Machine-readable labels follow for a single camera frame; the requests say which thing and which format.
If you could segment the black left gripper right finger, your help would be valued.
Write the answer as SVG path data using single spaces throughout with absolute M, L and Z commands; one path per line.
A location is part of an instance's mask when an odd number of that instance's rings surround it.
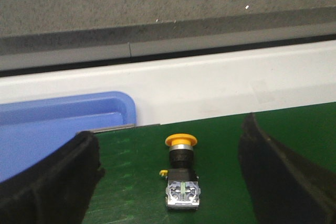
M 242 130 L 238 160 L 258 223 L 335 223 L 335 173 L 267 134 L 253 113 Z

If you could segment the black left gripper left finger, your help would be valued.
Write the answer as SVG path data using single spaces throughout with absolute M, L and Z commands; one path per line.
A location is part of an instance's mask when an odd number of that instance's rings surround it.
M 1 223 L 82 223 L 104 176 L 98 138 L 81 132 L 1 183 Z

